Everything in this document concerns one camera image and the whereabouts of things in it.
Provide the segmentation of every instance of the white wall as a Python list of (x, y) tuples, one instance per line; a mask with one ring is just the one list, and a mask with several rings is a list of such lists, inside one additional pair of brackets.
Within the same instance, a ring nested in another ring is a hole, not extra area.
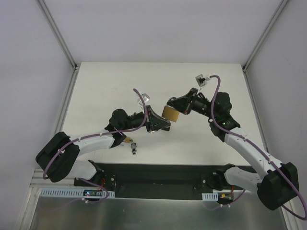
[(34, 0), (0, 2), (0, 229), (13, 230), (72, 73)]
[(306, 0), (290, 1), (248, 74), (269, 151), (297, 166), (307, 199)]
[[(231, 114), (255, 143), (260, 132), (239, 64), (207, 63), (103, 63), (83, 62), (80, 67), (63, 131), (72, 136), (100, 132), (112, 112), (122, 108), (131, 115), (140, 112), (133, 88), (150, 96), (148, 104), (159, 115), (171, 97), (180, 97), (198, 87), (199, 74), (221, 76), (220, 91), (228, 92), (233, 106)], [(212, 99), (217, 80), (202, 89)], [(249, 165), (238, 152), (215, 137), (207, 118), (196, 112), (180, 114), (171, 130), (147, 133), (145, 128), (128, 133), (137, 143), (137, 154), (130, 145), (99, 149), (82, 155), (87, 161), (133, 164)]]
[(241, 63), (281, 0), (46, 0), (77, 62)]

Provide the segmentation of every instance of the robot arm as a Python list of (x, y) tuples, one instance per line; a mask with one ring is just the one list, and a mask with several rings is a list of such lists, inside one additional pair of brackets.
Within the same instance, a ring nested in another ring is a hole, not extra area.
[[(206, 81), (206, 79), (202, 78), (202, 75), (200, 78), (199, 76), (196, 78), (199, 85)], [(257, 194), (261, 202), (270, 210), (275, 210), (296, 197), (295, 191), (285, 179), (281, 177), (270, 162), (273, 161), (298, 189), (296, 167), (290, 162), (283, 164), (280, 160), (274, 158), (265, 151), (262, 151), (264, 152), (264, 155), (262, 155), (257, 149), (259, 148), (257, 145), (253, 146), (246, 141), (248, 138), (247, 134), (241, 128), (240, 124), (230, 115), (232, 105), (227, 93), (218, 92), (216, 94), (213, 113), (211, 111), (213, 108), (212, 103), (201, 93), (198, 94), (198, 89), (195, 88), (192, 88), (184, 96), (178, 98), (172, 97), (168, 100), (167, 106), (185, 115), (188, 115), (191, 111), (195, 111), (208, 117), (208, 122), (213, 134), (222, 142), (225, 142), (240, 153), (256, 171), (256, 173), (250, 173), (232, 164), (225, 165), (206, 181), (209, 187), (216, 190), (222, 190), (223, 186), (229, 184), (240, 186)], [(238, 136), (231, 133), (239, 134), (245, 138), (238, 138)]]
[(146, 111), (145, 115), (143, 112), (127, 115), (123, 109), (117, 109), (112, 113), (109, 124), (100, 134), (70, 137), (64, 132), (59, 132), (46, 144), (35, 160), (45, 171), (59, 149), (67, 145), (47, 169), (48, 178), (54, 183), (70, 177), (84, 178), (94, 184), (101, 184), (101, 179), (104, 178), (102, 170), (93, 161), (79, 161), (77, 157), (95, 150), (118, 146), (127, 136), (122, 132), (114, 133), (116, 130), (130, 130), (143, 126), (150, 133), (159, 129), (167, 131), (170, 129), (170, 122), (157, 115), (150, 105), (146, 106)]

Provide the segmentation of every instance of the purple cable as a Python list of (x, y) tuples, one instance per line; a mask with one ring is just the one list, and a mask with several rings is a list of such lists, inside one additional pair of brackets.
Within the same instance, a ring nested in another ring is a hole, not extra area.
[[(112, 133), (128, 133), (128, 132), (134, 132), (138, 129), (140, 129), (146, 122), (146, 115), (147, 115), (147, 108), (146, 108), (146, 104), (144, 102), (144, 99), (142, 97), (142, 95), (139, 93), (139, 91), (137, 91), (136, 89), (133, 89), (133, 91), (135, 91), (137, 93), (137, 95), (140, 97), (140, 100), (142, 101), (142, 104), (143, 104), (143, 108), (144, 108), (144, 119), (142, 121), (142, 123), (140, 124), (140, 126), (136, 127), (136, 128), (133, 128), (133, 129), (129, 129), (129, 130), (116, 130), (116, 131), (111, 131), (111, 132), (106, 132), (106, 133), (103, 133), (103, 134), (90, 134), (88, 136), (84, 136), (84, 137), (81, 137), (80, 140), (84, 140), (84, 139), (87, 139), (87, 138), (93, 138), (93, 137), (98, 137), (98, 136), (103, 136), (103, 135), (108, 135), (108, 134), (112, 134)], [(52, 165), (52, 163), (54, 162), (54, 160), (60, 155), (60, 153), (62, 151), (65, 150), (65, 148), (69, 145), (71, 145), (72, 143), (78, 141), (79, 139), (76, 138), (74, 140), (71, 140), (70, 142), (66, 143), (62, 148), (60, 148), (58, 150), (58, 152), (52, 157), (52, 159), (49, 161), (48, 165), (46, 166), (45, 170), (44, 170), (44, 173), (43, 173), (43, 179), (48, 179), (48, 177), (46, 176), (50, 166)]]
[[(118, 131), (117, 128), (114, 128), (114, 129), (115, 129), (116, 131)], [(119, 133), (119, 134), (121, 134), (122, 136), (124, 135), (123, 133)]]
[[(137, 93), (137, 95), (140, 97), (140, 99), (141, 99), (141, 101), (142, 101), (142, 104), (143, 104), (143, 108), (144, 108), (144, 119), (143, 119), (142, 123), (140, 124), (140, 126), (138, 126), (138, 127), (136, 127), (136, 128), (133, 128), (133, 129), (130, 129), (130, 130), (116, 130), (116, 131), (112, 131), (112, 132), (106, 132), (106, 133), (103, 133), (103, 134), (99, 134), (99, 133), (98, 133), (98, 134), (90, 134), (90, 135), (81, 137), (80, 140), (87, 139), (87, 138), (98, 137), (98, 136), (103, 136), (103, 135), (112, 134), (112, 133), (133, 132), (133, 131), (136, 131), (136, 130), (140, 129), (141, 127), (143, 127), (143, 125), (144, 125), (145, 122), (146, 122), (146, 115), (147, 115), (146, 104), (145, 104), (145, 102), (144, 102), (143, 97), (142, 97), (141, 94), (139, 93), (139, 91), (137, 91), (137, 89), (133, 89), (133, 91), (135, 91), (135, 92)], [(60, 153), (61, 153), (63, 150), (65, 150), (65, 148), (66, 148), (67, 146), (69, 146), (70, 144), (72, 144), (72, 143), (74, 143), (74, 142), (76, 142), (76, 141), (78, 141), (78, 140), (79, 140), (79, 139), (76, 138), (76, 139), (74, 139), (74, 140), (72, 140), (72, 141), (66, 143), (62, 148), (60, 148), (60, 149), (58, 150), (58, 152), (53, 156), (53, 158), (50, 160), (50, 162), (49, 162), (48, 165), (46, 166), (45, 171), (44, 171), (44, 173), (43, 173), (43, 179), (45, 179), (45, 180), (48, 179), (48, 177), (46, 177), (46, 174), (47, 174), (47, 172), (48, 172), (48, 170), (49, 170), (51, 164), (52, 164), (52, 163), (54, 162), (54, 160), (57, 158), (57, 156), (59, 156)], [(88, 183), (88, 184), (91, 184), (91, 185), (93, 185), (93, 186), (99, 187), (99, 188), (101, 188), (101, 189), (103, 189), (103, 190), (106, 191), (106, 197), (101, 198), (100, 200), (97, 200), (97, 201), (88, 201), (89, 203), (91, 203), (91, 204), (99, 203), (99, 202), (102, 202), (102, 201), (106, 200), (106, 199), (109, 197), (109, 195), (110, 195), (109, 191), (106, 190), (103, 186), (94, 184), (94, 183), (92, 183), (92, 182), (90, 182), (90, 181), (88, 181), (88, 180), (85, 180), (85, 179), (83, 179), (83, 178), (79, 178), (79, 179), (82, 180), (82, 181), (84, 181), (84, 182), (86, 182), (86, 183)], [(75, 202), (75, 201), (77, 201), (77, 200), (80, 200), (80, 199), (77, 198), (77, 199), (71, 200), (70, 202), (68, 202), (68, 203), (66, 203), (66, 204), (64, 204), (64, 205), (62, 205), (61, 207), (55, 208), (55, 209), (53, 209), (53, 210), (43, 210), (43, 209), (40, 207), (39, 204), (38, 204), (38, 208), (39, 208), (40, 210), (42, 210), (42, 211), (45, 211), (45, 212), (53, 212), (53, 211), (59, 210), (59, 209), (61, 209), (61, 208), (63, 208), (63, 207), (66, 207), (67, 205), (69, 205), (69, 204), (71, 204), (71, 203), (73, 203), (73, 202)]]
[[(231, 202), (229, 205), (233, 205), (235, 202), (237, 202), (242, 196), (243, 196), (243, 194), (245, 193), (245, 189), (243, 189), (243, 191), (242, 191), (242, 193), (233, 201), (233, 202)], [(206, 207), (206, 206), (204, 206), (205, 207), (205, 209), (207, 209), (208, 211), (215, 211), (215, 210), (217, 210), (217, 209), (219, 209), (219, 208), (221, 208), (221, 207), (228, 207), (228, 205), (222, 205), (222, 206), (217, 206), (217, 207), (214, 207), (214, 208), (208, 208), (208, 207)]]
[(231, 135), (234, 135), (238, 138), (241, 138), (241, 139), (244, 139), (245, 141), (247, 141), (250, 145), (252, 145), (255, 149), (258, 150), (258, 152), (261, 153), (261, 155), (268, 161), (270, 162), (270, 164), (277, 170), (277, 172), (287, 181), (287, 183), (290, 185), (290, 187), (295, 191), (295, 193), (297, 194), (298, 198), (300, 199), (302, 205), (303, 205), (303, 208), (304, 208), (304, 211), (305, 211), (305, 217), (301, 217), (299, 215), (297, 215), (296, 213), (294, 213), (293, 211), (291, 211), (290, 209), (288, 209), (285, 205), (282, 205), (282, 207), (288, 211), (289, 213), (291, 213), (292, 215), (294, 215), (295, 217), (301, 219), (301, 220), (307, 220), (307, 204), (303, 198), (303, 196), (301, 195), (301, 193), (298, 191), (298, 189), (294, 186), (294, 184), (286, 177), (286, 175), (278, 168), (278, 166), (270, 161), (270, 158), (264, 153), (264, 151), (262, 149), (260, 149), (254, 142), (252, 142), (251, 140), (249, 139), (245, 139), (244, 136), (238, 134), (238, 133), (234, 133), (234, 132), (231, 132), (227, 129), (224, 129), (223, 127), (219, 126), (217, 124), (217, 122), (215, 121), (215, 118), (214, 118), (214, 102), (215, 102), (215, 99), (216, 99), (216, 96), (217, 96), (217, 93), (220, 89), (220, 85), (221, 85), (221, 78), (217, 75), (212, 75), (210, 76), (210, 78), (217, 78), (218, 80), (218, 83), (217, 83), (217, 87), (216, 87), (216, 90), (214, 92), (214, 95), (213, 95), (213, 98), (211, 100), (211, 118), (213, 120), (213, 123), (215, 124), (216, 127), (218, 127), (220, 130), (222, 130), (223, 132), (225, 133), (228, 133), (228, 134), (231, 134)]

